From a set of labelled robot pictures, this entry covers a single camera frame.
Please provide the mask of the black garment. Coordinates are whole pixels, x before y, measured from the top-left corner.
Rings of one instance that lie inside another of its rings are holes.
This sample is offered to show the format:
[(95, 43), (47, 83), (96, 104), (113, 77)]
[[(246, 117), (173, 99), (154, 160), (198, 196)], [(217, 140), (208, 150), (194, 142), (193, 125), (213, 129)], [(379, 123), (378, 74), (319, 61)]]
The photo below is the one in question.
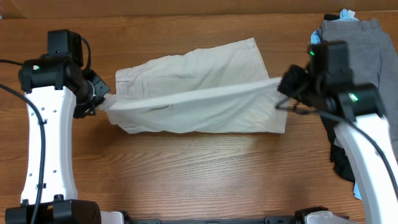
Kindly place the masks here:
[(336, 146), (334, 144), (336, 136), (333, 130), (333, 126), (336, 123), (324, 116), (321, 116), (320, 118), (326, 129), (328, 140), (331, 144), (330, 162), (333, 163), (333, 170), (342, 179), (354, 183), (355, 182), (354, 174), (351, 165), (349, 163), (349, 159), (346, 156), (345, 150), (342, 147)]

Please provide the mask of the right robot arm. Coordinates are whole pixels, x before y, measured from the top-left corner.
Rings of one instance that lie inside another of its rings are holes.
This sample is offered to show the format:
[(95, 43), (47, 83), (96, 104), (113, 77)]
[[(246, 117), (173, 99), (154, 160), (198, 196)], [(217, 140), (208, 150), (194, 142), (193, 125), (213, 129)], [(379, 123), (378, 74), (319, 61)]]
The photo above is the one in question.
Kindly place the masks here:
[(310, 44), (308, 54), (307, 66), (291, 65), (278, 87), (308, 110), (286, 110), (318, 113), (335, 122), (335, 136), (348, 157), (367, 223), (397, 223), (397, 162), (377, 88), (354, 84), (344, 41)]

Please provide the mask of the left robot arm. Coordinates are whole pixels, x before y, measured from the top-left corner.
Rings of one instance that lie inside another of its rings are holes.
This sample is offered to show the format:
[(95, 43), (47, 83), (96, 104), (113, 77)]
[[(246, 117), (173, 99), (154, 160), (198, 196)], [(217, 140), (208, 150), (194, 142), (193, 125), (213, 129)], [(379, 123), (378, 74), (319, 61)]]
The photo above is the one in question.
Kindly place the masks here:
[(27, 176), (19, 207), (6, 223), (131, 222), (126, 212), (102, 211), (78, 197), (72, 164), (72, 122), (94, 116), (109, 86), (91, 69), (89, 44), (70, 30), (47, 36), (47, 53), (21, 63), (19, 81), (29, 114)]

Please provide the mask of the light blue garment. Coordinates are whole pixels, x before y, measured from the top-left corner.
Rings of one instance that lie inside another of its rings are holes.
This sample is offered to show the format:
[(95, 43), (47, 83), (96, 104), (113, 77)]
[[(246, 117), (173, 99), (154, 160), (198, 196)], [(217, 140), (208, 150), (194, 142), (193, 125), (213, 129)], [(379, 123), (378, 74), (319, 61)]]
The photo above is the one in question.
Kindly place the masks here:
[[(357, 21), (355, 18), (355, 12), (347, 9), (343, 9), (339, 15), (336, 14), (325, 14), (325, 21)], [(319, 44), (321, 42), (321, 34), (320, 31), (315, 30), (310, 36), (311, 44)], [(354, 183), (353, 194), (356, 199), (361, 200), (361, 194), (358, 188), (357, 183)]]

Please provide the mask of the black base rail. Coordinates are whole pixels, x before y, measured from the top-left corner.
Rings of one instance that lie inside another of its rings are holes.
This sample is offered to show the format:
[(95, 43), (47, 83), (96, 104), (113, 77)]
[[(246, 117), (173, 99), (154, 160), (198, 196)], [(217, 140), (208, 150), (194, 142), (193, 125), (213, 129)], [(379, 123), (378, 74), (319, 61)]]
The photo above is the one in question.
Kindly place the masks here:
[(128, 218), (128, 224), (297, 224), (294, 216), (268, 216), (264, 218), (255, 219), (220, 219), (220, 220), (160, 220), (160, 219), (146, 219), (133, 220)]

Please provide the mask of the grey shorts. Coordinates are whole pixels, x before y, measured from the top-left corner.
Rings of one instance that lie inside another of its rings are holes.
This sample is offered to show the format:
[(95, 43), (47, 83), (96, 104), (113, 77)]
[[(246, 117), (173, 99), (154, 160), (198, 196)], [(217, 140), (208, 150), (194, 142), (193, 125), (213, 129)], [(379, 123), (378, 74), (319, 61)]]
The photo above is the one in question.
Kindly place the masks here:
[(391, 38), (377, 19), (323, 21), (320, 33), (325, 41), (347, 42), (355, 84), (373, 83), (378, 88), (397, 152), (397, 53)]

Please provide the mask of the beige shorts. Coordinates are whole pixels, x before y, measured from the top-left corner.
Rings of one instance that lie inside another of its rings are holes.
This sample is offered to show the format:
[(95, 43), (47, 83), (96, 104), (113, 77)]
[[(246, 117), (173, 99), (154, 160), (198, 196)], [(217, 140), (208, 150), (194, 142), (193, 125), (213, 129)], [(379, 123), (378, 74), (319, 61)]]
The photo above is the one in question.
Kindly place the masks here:
[(279, 133), (284, 101), (252, 38), (118, 70), (101, 109), (127, 133)]

